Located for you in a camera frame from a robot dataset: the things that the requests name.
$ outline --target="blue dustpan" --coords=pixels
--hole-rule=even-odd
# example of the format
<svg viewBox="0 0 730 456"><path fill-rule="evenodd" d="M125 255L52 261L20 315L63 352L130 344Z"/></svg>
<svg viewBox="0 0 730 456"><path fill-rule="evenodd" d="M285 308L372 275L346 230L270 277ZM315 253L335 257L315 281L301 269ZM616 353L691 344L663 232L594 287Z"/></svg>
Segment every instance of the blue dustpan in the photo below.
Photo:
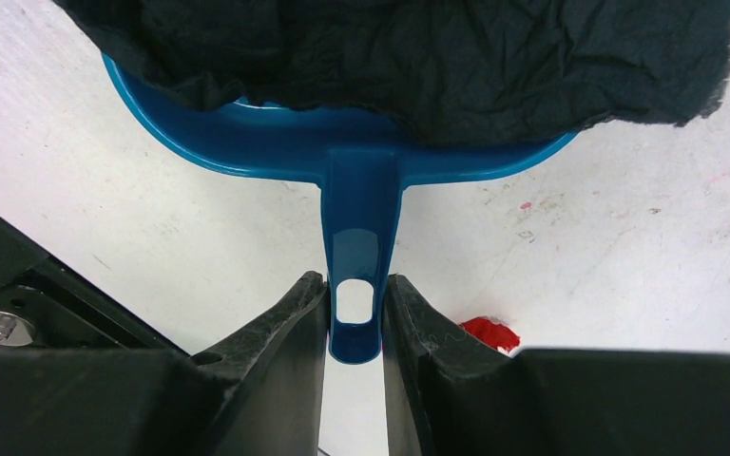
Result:
<svg viewBox="0 0 730 456"><path fill-rule="evenodd" d="M492 150L429 149L390 119L360 109L296 112L239 101L214 112L191 111L143 85L109 58L105 62L136 119L184 158L234 176L320 187L332 290L329 351L344 363L364 363L381 350L381 303L405 188L509 176L543 161L575 136ZM348 279L374 287L368 322L343 323L336 317L337 286Z"/></svg>

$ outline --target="white surface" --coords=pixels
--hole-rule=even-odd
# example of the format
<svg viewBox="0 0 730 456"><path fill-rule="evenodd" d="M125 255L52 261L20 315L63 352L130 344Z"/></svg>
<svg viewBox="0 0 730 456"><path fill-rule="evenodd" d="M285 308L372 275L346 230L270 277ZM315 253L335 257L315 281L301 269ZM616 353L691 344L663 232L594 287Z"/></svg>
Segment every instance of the white surface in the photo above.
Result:
<svg viewBox="0 0 730 456"><path fill-rule="evenodd" d="M61 11L0 1L0 215L186 350L324 271L318 197L179 159ZM392 269L525 346L730 352L730 85L684 129L605 124L519 176L411 188ZM321 447L386 454L381 362L327 365Z"/></svg>

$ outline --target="blue handle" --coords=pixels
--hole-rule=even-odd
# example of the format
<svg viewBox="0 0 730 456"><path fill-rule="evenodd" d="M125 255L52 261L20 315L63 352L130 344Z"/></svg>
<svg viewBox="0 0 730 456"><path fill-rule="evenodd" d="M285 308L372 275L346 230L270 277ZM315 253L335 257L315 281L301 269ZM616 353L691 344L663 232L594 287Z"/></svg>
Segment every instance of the blue handle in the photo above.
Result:
<svg viewBox="0 0 730 456"><path fill-rule="evenodd" d="M321 186L320 214L332 289L329 352L340 362L359 364L381 351L382 298L401 206L401 179L396 154L338 149L329 152ZM371 319L343 323L337 319L337 286L348 279L374 287Z"/></svg>

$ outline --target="red object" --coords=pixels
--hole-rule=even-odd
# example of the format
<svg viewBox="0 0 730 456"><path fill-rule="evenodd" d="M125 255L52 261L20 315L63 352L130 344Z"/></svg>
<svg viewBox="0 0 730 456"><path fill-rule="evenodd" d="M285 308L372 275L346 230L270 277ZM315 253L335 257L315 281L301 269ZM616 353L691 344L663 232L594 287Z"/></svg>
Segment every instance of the red object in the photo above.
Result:
<svg viewBox="0 0 730 456"><path fill-rule="evenodd" d="M494 323L485 316L478 316L466 323L461 323L460 327L495 350L502 349L510 352L519 347L519 343L522 341L509 327L502 323Z"/></svg>

